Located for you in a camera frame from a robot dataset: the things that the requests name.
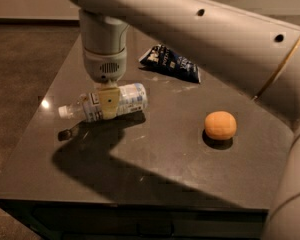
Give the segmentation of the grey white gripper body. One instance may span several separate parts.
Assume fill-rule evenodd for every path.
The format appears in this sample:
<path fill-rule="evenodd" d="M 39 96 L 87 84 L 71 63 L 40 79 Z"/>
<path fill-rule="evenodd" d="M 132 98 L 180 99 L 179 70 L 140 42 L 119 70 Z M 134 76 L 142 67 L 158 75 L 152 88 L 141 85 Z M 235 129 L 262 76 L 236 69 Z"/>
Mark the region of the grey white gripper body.
<path fill-rule="evenodd" d="M 85 69 L 96 83 L 118 81 L 126 72 L 126 34 L 129 25 L 119 19 L 79 10 Z"/>

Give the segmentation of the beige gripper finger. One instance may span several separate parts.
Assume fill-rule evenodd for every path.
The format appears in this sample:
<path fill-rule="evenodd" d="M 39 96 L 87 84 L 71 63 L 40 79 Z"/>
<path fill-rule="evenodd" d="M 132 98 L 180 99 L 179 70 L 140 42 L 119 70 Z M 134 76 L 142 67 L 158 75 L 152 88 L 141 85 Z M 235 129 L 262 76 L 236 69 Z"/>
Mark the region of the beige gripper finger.
<path fill-rule="evenodd" d="M 120 89 L 116 84 L 101 84 L 98 88 L 98 97 L 104 120 L 110 120 L 117 116 L 120 99 Z"/>

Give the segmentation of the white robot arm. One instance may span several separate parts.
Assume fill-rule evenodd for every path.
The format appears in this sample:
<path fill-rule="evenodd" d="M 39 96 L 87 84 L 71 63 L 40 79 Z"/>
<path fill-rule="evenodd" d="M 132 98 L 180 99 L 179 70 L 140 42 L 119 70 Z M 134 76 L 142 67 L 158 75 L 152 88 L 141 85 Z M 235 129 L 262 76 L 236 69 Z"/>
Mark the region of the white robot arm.
<path fill-rule="evenodd" d="M 120 19 L 199 64 L 294 132 L 262 240 L 300 240 L 300 26 L 209 0 L 70 0 Z"/>

